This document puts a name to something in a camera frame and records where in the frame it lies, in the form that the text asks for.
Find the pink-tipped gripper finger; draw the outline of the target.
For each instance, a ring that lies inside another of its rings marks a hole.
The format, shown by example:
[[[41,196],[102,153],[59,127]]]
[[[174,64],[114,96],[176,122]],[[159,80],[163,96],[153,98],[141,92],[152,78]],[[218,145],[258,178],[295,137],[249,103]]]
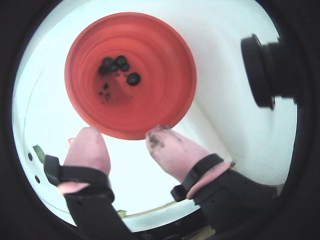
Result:
[[[69,143],[63,165],[46,155],[44,173],[66,201],[69,213],[83,234],[130,234],[112,203],[110,156],[102,134],[85,127]]]
[[[245,177],[169,127],[156,126],[145,139],[151,157],[179,182],[170,192],[174,200],[192,200],[217,233],[249,222],[278,197],[275,187]]]

